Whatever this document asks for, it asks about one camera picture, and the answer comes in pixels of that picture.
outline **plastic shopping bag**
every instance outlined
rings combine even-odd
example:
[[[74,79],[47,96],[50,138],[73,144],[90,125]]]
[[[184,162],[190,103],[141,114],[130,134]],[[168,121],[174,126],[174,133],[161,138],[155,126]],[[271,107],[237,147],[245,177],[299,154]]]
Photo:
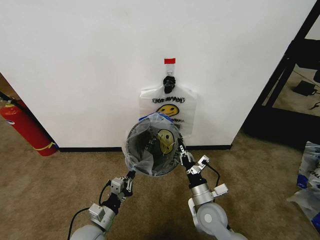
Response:
[[[165,93],[165,87],[141,91],[140,117],[160,112],[168,115],[183,137],[190,136],[194,125],[197,106],[197,95],[191,90],[175,86],[170,93]]]

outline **fire extinguisher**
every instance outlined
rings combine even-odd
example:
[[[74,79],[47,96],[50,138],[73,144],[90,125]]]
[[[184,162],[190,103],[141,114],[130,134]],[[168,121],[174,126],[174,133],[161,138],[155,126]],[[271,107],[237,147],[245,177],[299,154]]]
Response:
[[[42,156],[49,156],[57,151],[56,144],[47,136],[34,119],[34,116],[22,100],[6,99],[1,92],[0,97],[8,103],[0,109],[3,118],[12,125],[25,140],[27,140],[33,149],[37,150]]]

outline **metal bracket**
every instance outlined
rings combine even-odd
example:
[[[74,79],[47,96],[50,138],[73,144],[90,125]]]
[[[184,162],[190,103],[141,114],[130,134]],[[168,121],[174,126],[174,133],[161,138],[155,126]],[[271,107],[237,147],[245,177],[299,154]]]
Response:
[[[190,169],[188,169],[187,171],[185,171],[185,173],[188,174],[199,174],[205,167],[206,164],[204,163],[209,163],[210,162],[210,158],[207,157],[206,155],[203,155],[200,160],[198,161],[199,165],[194,165],[192,166]]]

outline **red tape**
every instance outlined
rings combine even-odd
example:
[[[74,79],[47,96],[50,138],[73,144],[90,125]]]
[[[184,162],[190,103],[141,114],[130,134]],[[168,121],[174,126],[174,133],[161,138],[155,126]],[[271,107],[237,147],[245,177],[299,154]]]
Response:
[[[164,59],[164,64],[175,64],[176,59],[175,58],[165,58]]]

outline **red fire extinguisher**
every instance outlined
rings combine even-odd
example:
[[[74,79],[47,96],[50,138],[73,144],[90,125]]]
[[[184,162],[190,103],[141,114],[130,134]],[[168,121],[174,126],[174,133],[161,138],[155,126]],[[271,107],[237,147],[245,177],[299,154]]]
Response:
[[[52,142],[38,124],[27,114],[29,111],[22,100],[16,101],[26,111],[8,102],[0,109],[0,114],[15,130],[27,140],[42,156],[49,156],[57,151]]]

